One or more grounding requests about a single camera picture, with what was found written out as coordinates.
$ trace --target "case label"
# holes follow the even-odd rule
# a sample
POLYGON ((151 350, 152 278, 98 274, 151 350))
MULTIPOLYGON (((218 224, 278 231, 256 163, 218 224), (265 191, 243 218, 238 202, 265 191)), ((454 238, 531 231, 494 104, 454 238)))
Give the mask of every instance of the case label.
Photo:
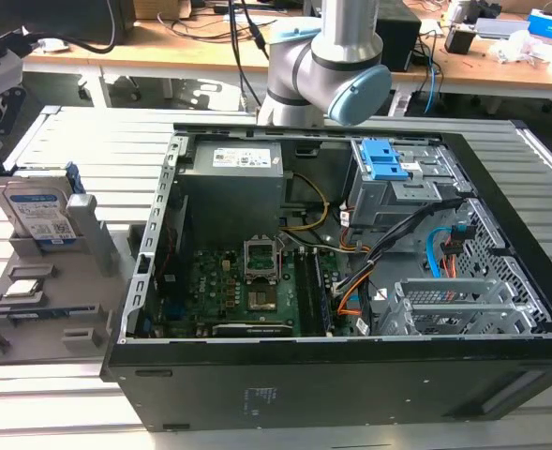
POLYGON ((217 148, 213 152, 213 167, 272 167, 269 148, 217 148))

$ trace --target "blue latch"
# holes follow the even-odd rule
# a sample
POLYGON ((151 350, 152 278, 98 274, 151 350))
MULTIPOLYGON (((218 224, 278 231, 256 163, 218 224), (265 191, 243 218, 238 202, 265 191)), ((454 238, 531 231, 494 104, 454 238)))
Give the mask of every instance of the blue latch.
POLYGON ((361 157, 373 180, 403 181, 409 174, 400 167, 400 155, 386 139, 363 139, 361 157))

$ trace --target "power supply label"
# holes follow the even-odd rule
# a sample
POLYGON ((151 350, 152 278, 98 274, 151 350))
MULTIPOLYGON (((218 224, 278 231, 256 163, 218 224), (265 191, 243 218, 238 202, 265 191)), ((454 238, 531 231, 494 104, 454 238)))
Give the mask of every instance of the power supply label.
POLYGON ((57 196, 11 195, 9 200, 23 226, 37 241, 63 244, 66 239, 75 239, 76 233, 62 214, 57 196))
POLYGON ((272 167, 269 148, 217 148, 213 153, 213 167, 272 167))

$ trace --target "black computer case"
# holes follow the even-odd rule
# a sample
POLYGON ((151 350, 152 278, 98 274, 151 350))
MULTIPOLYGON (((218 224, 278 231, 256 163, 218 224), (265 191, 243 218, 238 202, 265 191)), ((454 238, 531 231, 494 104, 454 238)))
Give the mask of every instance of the black computer case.
MULTIPOLYGON (((220 139, 230 132, 250 137, 257 129, 202 128, 220 139)), ((295 132, 309 139, 344 135, 343 130, 295 132)), ((352 137, 372 133, 354 128, 352 137)), ((276 130, 272 139, 281 135, 276 130)), ((378 135, 407 143, 440 140, 452 149, 500 226, 508 244, 504 254, 519 261, 531 288, 552 311, 552 262, 466 141, 436 132, 378 130, 378 135)), ((552 331, 551 322, 544 326, 552 331)), ((149 431, 492 420, 552 385, 552 339, 545 338, 197 339, 158 345, 150 340, 117 341, 105 362, 149 431)))

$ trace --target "yellow wire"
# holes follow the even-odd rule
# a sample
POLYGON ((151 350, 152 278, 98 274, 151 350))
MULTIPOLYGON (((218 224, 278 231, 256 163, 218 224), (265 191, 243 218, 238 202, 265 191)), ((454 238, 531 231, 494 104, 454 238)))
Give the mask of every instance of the yellow wire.
POLYGON ((281 230, 284 230, 286 232, 306 232, 308 230, 313 230, 314 228, 319 227, 323 222, 325 222, 328 217, 330 205, 325 198, 325 195, 323 195, 323 192, 321 192, 317 185, 309 180, 306 176, 296 172, 293 172, 292 176, 298 176, 299 178, 304 179, 308 185, 310 185, 312 188, 315 189, 318 194, 320 194, 321 201, 323 202, 323 212, 321 213, 321 217, 317 222, 309 223, 307 225, 299 225, 296 227, 282 227, 281 230))

